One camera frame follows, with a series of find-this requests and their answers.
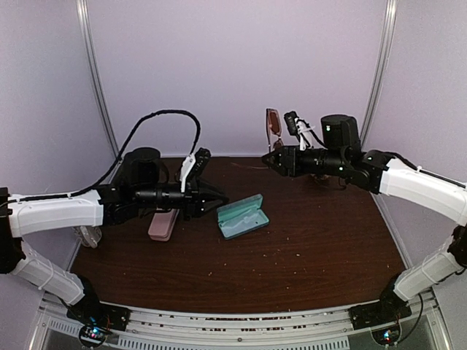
black cable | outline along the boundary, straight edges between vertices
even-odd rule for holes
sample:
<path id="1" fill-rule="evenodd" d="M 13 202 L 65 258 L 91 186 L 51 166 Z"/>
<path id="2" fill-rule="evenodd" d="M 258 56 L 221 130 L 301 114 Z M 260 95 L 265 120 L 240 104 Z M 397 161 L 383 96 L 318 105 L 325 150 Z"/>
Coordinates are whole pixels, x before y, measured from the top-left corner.
<path id="1" fill-rule="evenodd" d="M 320 144 L 320 145 L 323 146 L 324 148 L 327 148 L 326 145 L 324 144 L 324 142 L 322 142 L 322 141 L 320 140 L 320 138 L 318 137 L 318 135 L 317 135 L 312 129 L 310 129 L 310 133 L 312 133 L 314 139 L 316 140 L 316 142 L 317 142 L 318 144 Z"/>
<path id="2" fill-rule="evenodd" d="M 125 142 L 123 142 L 123 146 L 120 148 L 120 151 L 118 152 L 118 155 L 115 158 L 114 163 L 110 166 L 109 170 L 107 170 L 106 173 L 103 176 L 101 176 L 101 178 L 99 178 L 96 182 L 94 182 L 91 186 L 87 186 L 86 188 L 83 188 L 82 190 L 79 190 L 79 191 L 76 191 L 76 192 L 72 192 L 72 193 L 70 193 L 69 196 L 67 194 L 39 195 L 39 196 L 24 197 L 24 198 L 20 198 L 18 200 L 11 200 L 11 201 L 5 202 L 2 205 L 0 205 L 0 208 L 2 206 L 7 205 L 8 203 L 17 203 L 17 202 L 22 202 L 22 201 L 25 201 L 25 202 L 26 201 L 42 201 L 44 199 L 58 199 L 58 198 L 76 197 L 78 195 L 83 195 L 84 193 L 92 190 L 94 187 L 100 185 L 112 173 L 114 168 L 117 166 L 118 162 L 120 162 L 121 157 L 122 157 L 123 153 L 125 152 L 126 147 L 128 146 L 129 142 L 131 141 L 134 134 L 138 130 L 139 126 L 143 122 L 145 122 L 146 120 L 151 119 L 153 117 L 156 117 L 158 115 L 162 115 L 162 114 L 181 114 L 181 115 L 185 115 L 185 116 L 187 116 L 187 117 L 189 117 L 189 118 L 191 118 L 193 120 L 193 122 L 196 124 L 196 134 L 195 134 L 195 139 L 193 140 L 193 146 L 191 147 L 190 154 L 193 153 L 195 148 L 196 148 L 196 145 L 198 143 L 199 136 L 201 135 L 201 124 L 200 124 L 198 118 L 196 118 L 194 114 L 191 114 L 189 111 L 185 111 L 183 109 L 162 109 L 160 111 L 148 114 L 148 115 L 144 116 L 143 118 L 141 118 L 140 120 L 138 120 L 138 122 L 135 124 L 135 126 L 133 127 L 133 129 L 129 133 L 128 137 L 126 138 Z"/>
<path id="3" fill-rule="evenodd" d="M 312 135 L 313 135 L 314 139 L 316 140 L 316 142 L 317 142 L 318 144 L 320 144 L 322 147 L 327 148 L 326 145 L 324 144 L 324 142 L 322 142 L 322 141 L 320 140 L 320 138 L 318 137 L 318 135 L 313 131 L 313 129 L 310 128 L 309 124 L 308 124 L 305 120 L 303 120 L 303 119 L 298 119 L 297 122 L 302 122 L 303 124 L 305 124 L 305 126 L 306 126 L 306 127 L 309 129 L 309 131 L 312 133 Z"/>
<path id="4" fill-rule="evenodd" d="M 414 330 L 417 328 L 417 325 L 420 323 L 420 319 L 422 318 L 422 315 L 423 315 L 423 298 L 422 298 L 422 295 L 419 294 L 418 298 L 420 299 L 420 313 L 418 314 L 417 321 L 415 321 L 415 324 L 411 328 L 411 330 L 402 339 L 400 339 L 397 342 L 397 344 L 400 344 L 403 341 L 405 341 L 414 332 Z"/>
<path id="5" fill-rule="evenodd" d="M 416 170 L 416 171 L 418 170 L 418 168 L 415 166 L 415 164 L 413 164 L 410 160 L 402 157 L 398 153 L 396 153 L 396 152 L 385 152 L 385 153 L 387 153 L 389 155 L 393 155 L 394 157 L 399 158 L 399 160 L 401 160 L 401 162 L 404 163 L 409 168 L 411 168 L 413 170 Z M 464 189 L 467 188 L 467 186 L 465 184 L 463 184 L 462 182 L 458 182 L 458 181 L 455 181 L 455 180 L 452 180 L 452 179 L 448 179 L 447 177 L 432 173 L 431 171 L 427 171 L 425 169 L 420 169 L 420 173 L 435 177 L 435 178 L 443 180 L 445 182 L 449 182 L 450 184 L 455 184 L 456 186 L 464 188 Z"/>

brown tabletop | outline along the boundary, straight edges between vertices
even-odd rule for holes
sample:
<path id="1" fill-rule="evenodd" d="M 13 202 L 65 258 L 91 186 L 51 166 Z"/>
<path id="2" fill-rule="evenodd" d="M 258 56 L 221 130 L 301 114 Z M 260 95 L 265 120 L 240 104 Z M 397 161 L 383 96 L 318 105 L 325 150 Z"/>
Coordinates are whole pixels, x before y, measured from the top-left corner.
<path id="1" fill-rule="evenodd" d="M 284 178 L 257 158 L 213 158 L 203 177 L 231 201 L 262 194 L 266 227 L 227 241 L 214 212 L 179 219 L 169 242 L 152 241 L 152 217 L 103 227 L 72 271 L 101 299 L 142 308 L 213 313 L 298 311 L 374 300 L 404 269 L 369 193 Z"/>

black joint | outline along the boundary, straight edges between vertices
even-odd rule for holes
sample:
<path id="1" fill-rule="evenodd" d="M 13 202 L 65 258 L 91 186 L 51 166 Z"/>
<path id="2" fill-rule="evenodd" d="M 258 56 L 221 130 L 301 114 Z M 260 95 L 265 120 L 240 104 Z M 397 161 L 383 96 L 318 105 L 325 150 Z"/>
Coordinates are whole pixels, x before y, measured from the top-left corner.
<path id="1" fill-rule="evenodd" d="M 298 128 L 295 123 L 295 119 L 298 117 L 295 111 L 291 111 L 284 114 L 285 124 L 287 126 L 287 130 L 291 136 L 298 135 Z"/>
<path id="2" fill-rule="evenodd" d="M 13 238 L 9 226 L 9 215 L 13 211 L 8 208 L 8 188 L 0 188 L 0 273 L 12 272 L 18 263 L 25 259 L 21 250 L 21 238 Z"/>
<path id="3" fill-rule="evenodd" d="M 454 240 L 447 249 L 449 253 L 454 255 L 455 261 L 467 267 L 467 228 L 465 226 L 457 226 L 452 233 Z"/>

white arm segment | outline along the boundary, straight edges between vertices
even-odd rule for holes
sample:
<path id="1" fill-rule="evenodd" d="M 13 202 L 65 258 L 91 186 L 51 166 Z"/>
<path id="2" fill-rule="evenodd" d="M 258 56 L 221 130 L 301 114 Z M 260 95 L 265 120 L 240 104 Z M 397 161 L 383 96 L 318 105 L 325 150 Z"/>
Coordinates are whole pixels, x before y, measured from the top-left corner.
<path id="1" fill-rule="evenodd" d="M 382 172 L 381 193 L 437 211 L 461 226 L 467 224 L 465 189 L 413 170 L 397 158 L 390 160 L 387 166 L 389 169 Z"/>
<path id="2" fill-rule="evenodd" d="M 21 242 L 21 247 L 26 259 L 20 260 L 11 272 L 12 275 L 18 275 L 39 289 L 57 295 L 68 305 L 74 305 L 81 300 L 84 296 L 83 285 L 76 275 L 59 268 L 25 241 Z"/>
<path id="3" fill-rule="evenodd" d="M 456 262 L 454 255 L 447 251 L 451 243 L 452 236 L 420 264 L 405 270 L 395 282 L 394 293 L 403 301 L 408 301 L 454 272 L 462 271 L 463 267 Z"/>
<path id="4" fill-rule="evenodd" d="M 12 195 L 8 199 L 23 198 Z M 9 225 L 13 237 L 22 237 L 28 233 L 54 228 L 74 226 L 100 226 L 104 217 L 104 207 L 99 204 L 96 190 L 76 197 L 27 201 L 8 205 L 13 213 L 9 216 Z"/>

white clip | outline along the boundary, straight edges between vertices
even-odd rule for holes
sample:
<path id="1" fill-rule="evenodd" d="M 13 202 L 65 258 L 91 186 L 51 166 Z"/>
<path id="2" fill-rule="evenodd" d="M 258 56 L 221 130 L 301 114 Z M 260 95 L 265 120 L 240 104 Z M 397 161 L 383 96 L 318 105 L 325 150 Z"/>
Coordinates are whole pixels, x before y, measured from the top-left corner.
<path id="1" fill-rule="evenodd" d="M 187 184 L 188 174 L 191 172 L 191 169 L 195 166 L 196 157 L 194 154 L 188 155 L 182 164 L 182 170 L 180 171 L 180 192 L 185 193 L 185 187 Z"/>

